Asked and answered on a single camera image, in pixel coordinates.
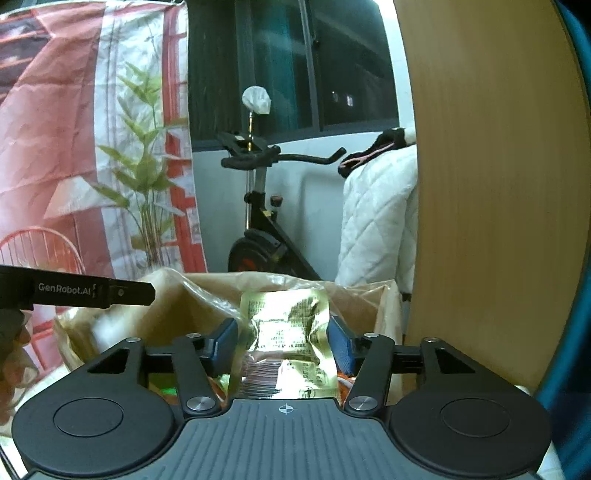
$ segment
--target curtain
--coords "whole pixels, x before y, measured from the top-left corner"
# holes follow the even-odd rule
[[[187,23],[184,4],[141,1],[0,14],[1,263],[130,279],[206,270]],[[61,362],[55,314],[31,320],[41,372]]]
[[[591,98],[591,34],[588,19],[557,3],[579,58]],[[537,393],[550,412],[553,440],[567,480],[591,478],[591,262],[550,369]]]

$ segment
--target exercise bike handlebar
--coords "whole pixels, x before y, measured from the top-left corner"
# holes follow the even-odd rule
[[[299,154],[281,154],[281,148],[277,145],[269,147],[263,151],[249,152],[233,157],[223,158],[222,167],[231,168],[233,170],[254,170],[261,167],[271,167],[274,163],[279,161],[302,161],[307,163],[314,163],[317,165],[330,165],[336,162],[347,151],[341,147],[330,157],[312,157],[310,155]]]
[[[340,157],[345,155],[347,151],[340,147],[335,153],[333,153],[330,157],[323,158],[323,157],[311,157],[309,155],[300,155],[300,154],[281,154],[279,155],[280,161],[304,161],[307,163],[315,163],[317,165],[330,165],[331,163],[335,163]]]
[[[262,152],[249,152],[234,157],[222,159],[222,167],[233,170],[255,170],[260,167],[270,167],[277,163],[281,148],[277,145]]]

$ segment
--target wooden door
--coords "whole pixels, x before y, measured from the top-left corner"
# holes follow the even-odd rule
[[[419,232],[407,343],[438,336],[535,388],[586,253],[589,104],[551,0],[394,0]]]

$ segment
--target white wall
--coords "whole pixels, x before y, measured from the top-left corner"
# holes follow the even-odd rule
[[[414,125],[413,100],[402,37],[392,0],[374,0],[380,6],[392,56],[400,126]],[[379,132],[321,137],[280,144],[283,153],[327,157],[339,147],[353,153],[365,150]],[[203,248],[211,272],[227,271],[228,253],[243,235],[246,176],[222,168],[225,151],[193,154],[197,205]],[[279,223],[318,274],[334,280],[340,249],[344,179],[337,166],[284,162],[267,172],[267,198],[281,194]]]

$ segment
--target black cloth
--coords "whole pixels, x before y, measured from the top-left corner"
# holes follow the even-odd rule
[[[404,128],[390,128],[384,130],[376,139],[371,147],[367,150],[357,153],[352,153],[347,156],[339,164],[338,172],[344,179],[351,175],[351,172],[359,168],[361,165],[365,165],[367,162],[379,157],[382,153],[390,150],[398,150],[400,148],[406,148],[408,146]]]

